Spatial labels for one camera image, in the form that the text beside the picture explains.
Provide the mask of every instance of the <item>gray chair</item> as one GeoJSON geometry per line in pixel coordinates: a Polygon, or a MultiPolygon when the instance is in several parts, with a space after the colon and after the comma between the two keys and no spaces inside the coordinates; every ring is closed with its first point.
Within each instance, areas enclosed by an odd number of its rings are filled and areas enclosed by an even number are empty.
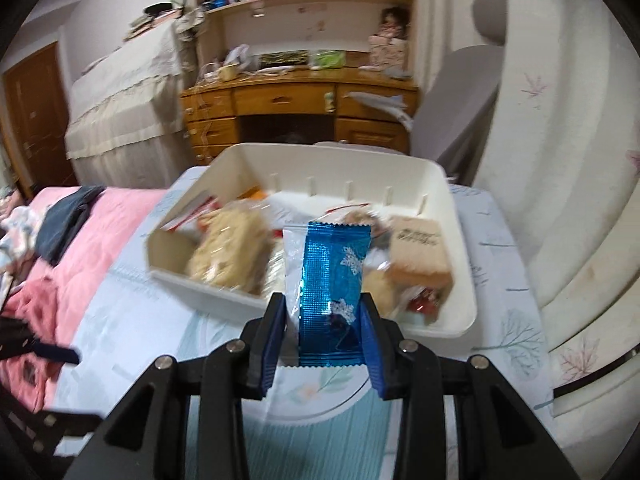
{"type": "MultiPolygon", "coordinates": [[[[413,119],[393,99],[350,94],[401,122],[410,133],[411,155],[437,161],[447,174],[468,166],[469,158],[484,148],[486,136],[483,138],[482,132],[476,135],[476,126],[493,106],[502,78],[504,47],[499,45],[506,40],[507,0],[476,0],[472,13],[478,32],[497,44],[468,46],[448,54],[413,119]]],[[[373,146],[340,146],[389,151],[373,146]]]]}

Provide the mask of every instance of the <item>desk drawer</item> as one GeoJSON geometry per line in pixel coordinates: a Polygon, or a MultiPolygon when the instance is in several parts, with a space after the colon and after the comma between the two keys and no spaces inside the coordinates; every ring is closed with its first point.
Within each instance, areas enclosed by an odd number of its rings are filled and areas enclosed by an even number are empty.
{"type": "Polygon", "coordinates": [[[234,116],[231,90],[197,92],[181,97],[180,101],[184,110],[184,121],[187,123],[234,116]]]}
{"type": "Polygon", "coordinates": [[[354,117],[357,119],[370,119],[375,121],[396,121],[391,115],[385,114],[371,107],[360,104],[356,100],[345,97],[349,92],[366,92],[369,94],[382,95],[385,97],[402,96],[402,100],[407,107],[404,109],[411,117],[415,114],[417,92],[409,90],[398,90],[385,88],[383,86],[368,85],[338,85],[337,90],[337,113],[340,117],[354,117]]]}
{"type": "Polygon", "coordinates": [[[192,146],[211,144],[237,144],[236,119],[214,119],[189,123],[189,141],[192,146]]]}
{"type": "Polygon", "coordinates": [[[196,154],[196,160],[201,166],[207,166],[220,153],[224,152],[232,144],[222,146],[194,146],[193,152],[196,154]]]}
{"type": "Polygon", "coordinates": [[[238,115],[329,114],[333,92],[332,84],[264,84],[237,88],[234,97],[238,115]]]}
{"type": "Polygon", "coordinates": [[[409,153],[409,134],[402,124],[360,119],[338,119],[335,121],[335,140],[350,144],[381,146],[409,153]]]}

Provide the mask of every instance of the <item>white plastic container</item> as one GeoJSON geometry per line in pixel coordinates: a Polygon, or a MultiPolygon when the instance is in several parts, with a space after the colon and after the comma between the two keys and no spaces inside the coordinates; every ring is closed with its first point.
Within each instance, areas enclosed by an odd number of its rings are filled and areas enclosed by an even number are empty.
{"type": "Polygon", "coordinates": [[[476,319],[476,296],[466,246],[442,168],[421,158],[340,147],[298,144],[237,144],[227,148],[164,216],[147,241],[151,275],[191,308],[240,324],[260,317],[265,302],[254,296],[194,282],[184,275],[195,245],[161,226],[201,192],[222,203],[259,186],[315,217],[349,202],[368,202],[385,216],[424,216],[440,223],[453,268],[453,288],[438,319],[401,317],[413,338],[458,337],[476,319]]]}

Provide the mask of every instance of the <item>light blue sheet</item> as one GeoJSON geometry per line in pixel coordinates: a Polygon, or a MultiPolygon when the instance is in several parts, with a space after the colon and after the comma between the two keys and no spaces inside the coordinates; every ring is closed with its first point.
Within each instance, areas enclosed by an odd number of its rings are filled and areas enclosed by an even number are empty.
{"type": "MultiPolygon", "coordinates": [[[[82,362],[62,371],[54,407],[107,414],[161,354],[203,356],[242,327],[203,316],[165,292],[145,272],[148,232],[204,168],[191,168],[142,222],[111,266],[78,328],[82,362]]],[[[485,191],[452,186],[478,299],[478,319],[464,336],[432,340],[439,355],[466,360],[481,352],[553,431],[552,386],[542,324],[513,237],[485,191]]],[[[449,477],[456,477],[452,402],[447,406],[449,477]]],[[[364,367],[278,368],[263,402],[243,403],[252,479],[392,477],[400,409],[370,389],[364,367]]],[[[190,443],[196,431],[191,410],[190,443]]],[[[66,442],[59,452],[78,452],[66,442]]],[[[188,447],[188,478],[194,478],[188,447]]]]}

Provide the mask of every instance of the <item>wooden door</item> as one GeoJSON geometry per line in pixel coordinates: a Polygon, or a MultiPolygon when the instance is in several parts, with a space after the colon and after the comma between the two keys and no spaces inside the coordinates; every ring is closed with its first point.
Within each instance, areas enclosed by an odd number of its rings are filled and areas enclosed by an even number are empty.
{"type": "Polygon", "coordinates": [[[35,183],[43,187],[77,184],[66,159],[69,115],[56,47],[46,46],[4,74],[15,140],[35,183]]]}
{"type": "Polygon", "coordinates": [[[346,140],[350,144],[381,146],[409,153],[409,134],[400,123],[338,119],[335,121],[335,140],[346,140]]]}

